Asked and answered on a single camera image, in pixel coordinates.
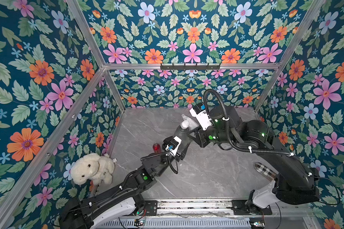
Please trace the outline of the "black metal ceiling bracket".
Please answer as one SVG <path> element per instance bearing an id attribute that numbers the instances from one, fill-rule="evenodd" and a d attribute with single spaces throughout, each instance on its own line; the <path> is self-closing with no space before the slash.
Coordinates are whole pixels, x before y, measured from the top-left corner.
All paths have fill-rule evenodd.
<path id="1" fill-rule="evenodd" d="M 205 70 L 217 70 L 220 68 L 220 65 L 213 65 L 213 64 L 161 64 L 161 70 L 178 70 L 178 71 L 185 71 L 185 70 L 198 70 L 198 71 L 205 71 Z"/>

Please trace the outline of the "small red object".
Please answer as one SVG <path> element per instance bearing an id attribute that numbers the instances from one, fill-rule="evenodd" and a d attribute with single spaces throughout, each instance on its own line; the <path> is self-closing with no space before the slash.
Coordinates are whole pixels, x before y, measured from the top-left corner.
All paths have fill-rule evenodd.
<path id="1" fill-rule="evenodd" d="M 154 153 L 158 154 L 158 153 L 161 153 L 161 146 L 159 143 L 154 143 L 153 144 L 153 151 Z"/>

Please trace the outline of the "metal base rail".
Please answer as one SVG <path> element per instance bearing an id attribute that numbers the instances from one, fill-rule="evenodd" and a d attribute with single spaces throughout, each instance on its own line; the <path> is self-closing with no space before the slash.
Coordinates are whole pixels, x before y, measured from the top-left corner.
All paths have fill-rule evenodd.
<path id="1" fill-rule="evenodd" d="M 308 205 L 271 204 L 259 213 L 243 209 L 243 200 L 181 198 L 148 200 L 146 216 L 138 216 L 141 229 L 318 229 Z"/>

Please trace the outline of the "striped oblong case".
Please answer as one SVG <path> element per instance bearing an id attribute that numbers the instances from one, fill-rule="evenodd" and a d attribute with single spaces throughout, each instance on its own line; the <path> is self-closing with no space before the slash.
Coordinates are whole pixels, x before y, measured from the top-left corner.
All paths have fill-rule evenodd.
<path id="1" fill-rule="evenodd" d="M 278 175 L 273 170 L 265 166 L 264 164 L 260 162 L 256 162 L 254 164 L 254 169 L 261 174 L 264 178 L 268 179 L 270 182 L 272 181 L 278 181 Z"/>

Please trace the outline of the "clear plastic spray bottle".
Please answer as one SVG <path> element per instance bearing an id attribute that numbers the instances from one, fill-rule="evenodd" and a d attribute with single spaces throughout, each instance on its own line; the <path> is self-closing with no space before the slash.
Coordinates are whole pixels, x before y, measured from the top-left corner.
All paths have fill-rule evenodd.
<path id="1" fill-rule="evenodd" d="M 177 136 L 181 139 L 181 143 L 176 153 L 179 158 L 178 160 L 183 160 L 185 158 L 187 150 L 191 144 L 192 139 L 189 137 L 189 132 L 189 129 L 182 129 L 181 127 L 178 127 L 174 133 L 174 136 Z"/>

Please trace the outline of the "cream plush teddy bear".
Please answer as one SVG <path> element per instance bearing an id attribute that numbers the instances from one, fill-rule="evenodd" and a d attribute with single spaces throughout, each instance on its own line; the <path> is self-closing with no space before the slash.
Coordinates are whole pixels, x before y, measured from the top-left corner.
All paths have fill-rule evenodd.
<path id="1" fill-rule="evenodd" d="M 71 177 L 76 185 L 83 185 L 88 180 L 92 181 L 94 186 L 101 182 L 108 185 L 113 181 L 114 169 L 114 160 L 109 156 L 90 153 L 75 162 L 71 168 Z"/>

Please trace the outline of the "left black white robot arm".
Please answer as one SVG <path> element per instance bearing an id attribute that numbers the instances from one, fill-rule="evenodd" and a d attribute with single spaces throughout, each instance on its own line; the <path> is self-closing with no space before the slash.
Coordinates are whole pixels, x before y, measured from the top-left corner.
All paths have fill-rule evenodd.
<path id="1" fill-rule="evenodd" d="M 168 138 L 166 149 L 141 158 L 142 165 L 126 175 L 117 186 L 91 198 L 69 201 L 59 216 L 61 229 L 96 229 L 102 224 L 128 215 L 138 215 L 145 209 L 142 193 L 156 184 L 156 178 L 173 162 L 182 160 L 191 139 Z"/>

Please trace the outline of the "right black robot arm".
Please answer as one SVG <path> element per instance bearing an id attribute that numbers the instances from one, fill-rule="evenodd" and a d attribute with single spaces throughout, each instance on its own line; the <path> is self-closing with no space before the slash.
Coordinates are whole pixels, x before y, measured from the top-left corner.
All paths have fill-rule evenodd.
<path id="1" fill-rule="evenodd" d="M 318 172 L 306 168 L 264 122 L 242 121 L 236 109 L 225 105 L 213 89 L 204 92 L 202 103 L 193 106 L 190 114 L 200 125 L 193 132 L 201 148 L 228 143 L 234 150 L 258 155 L 277 171 L 268 185 L 251 191 L 247 207 L 263 209 L 277 202 L 301 205 L 320 200 L 315 185 Z"/>

